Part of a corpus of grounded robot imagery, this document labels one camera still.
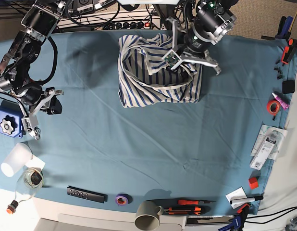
white paper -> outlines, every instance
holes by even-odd
[[[245,191],[242,187],[240,187],[239,189],[227,194],[225,196],[227,198],[227,200],[230,202],[232,200],[237,200],[237,199],[244,199],[247,198],[247,195],[245,194]],[[236,205],[231,205],[232,208],[238,208],[240,206],[242,206],[244,203],[241,204],[236,204]]]
[[[255,141],[254,146],[253,146],[251,156],[256,155],[261,144],[263,143],[263,141],[265,139],[265,136],[269,136],[271,133],[275,133],[277,138],[276,138],[276,144],[273,147],[271,153],[269,154],[268,159],[276,160],[277,155],[282,147],[283,141],[287,135],[287,131],[284,129],[275,128],[275,127],[268,126],[268,125],[262,125],[262,127],[260,128],[260,132],[259,132],[258,137]]]
[[[32,155],[32,159],[26,163],[26,166],[43,170],[45,162],[37,158],[35,155]]]

mug handle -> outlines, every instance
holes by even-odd
[[[163,214],[163,212],[164,212],[164,209],[163,209],[163,207],[162,207],[162,206],[157,206],[157,208],[159,208],[159,209],[160,209],[160,210],[159,210],[159,212],[157,213],[157,215],[158,215],[158,216],[162,215],[162,214]]]

remote control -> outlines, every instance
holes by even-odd
[[[67,187],[67,194],[70,196],[75,196],[90,201],[96,201],[99,203],[104,203],[105,201],[107,201],[107,195],[105,194],[92,192],[85,189],[79,189],[72,186]]]

purple tape roll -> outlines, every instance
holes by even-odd
[[[115,197],[115,202],[117,205],[127,205],[128,204],[128,195],[126,194],[117,194]]]

blue tablecloth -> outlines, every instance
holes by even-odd
[[[273,68],[285,41],[225,36],[209,49],[222,73],[215,76],[212,68],[204,68],[197,104],[125,109],[118,96],[118,38],[125,34],[152,38],[156,33],[160,31],[53,35],[58,67],[47,86],[64,90],[58,97],[63,112],[38,114],[39,141],[0,134],[0,164],[16,143],[27,141],[33,154],[46,162],[47,187],[37,197],[109,210],[136,212],[143,200],[187,197],[216,201],[207,215],[230,215],[235,210],[226,194],[239,187],[248,196],[262,194],[273,161],[256,172],[260,186],[251,190],[250,152],[262,124],[285,125],[287,111],[275,121],[266,111],[271,92],[281,92],[282,80],[277,80]],[[0,43],[0,60],[10,45],[11,41]],[[52,59],[46,42],[31,65],[31,78],[45,79]],[[295,79],[297,54],[282,70],[285,79]],[[0,188],[14,190],[20,174],[7,178],[0,170]],[[99,204],[68,196],[68,185],[107,194],[108,201]],[[118,207],[114,202],[118,193],[132,196],[132,203]]]

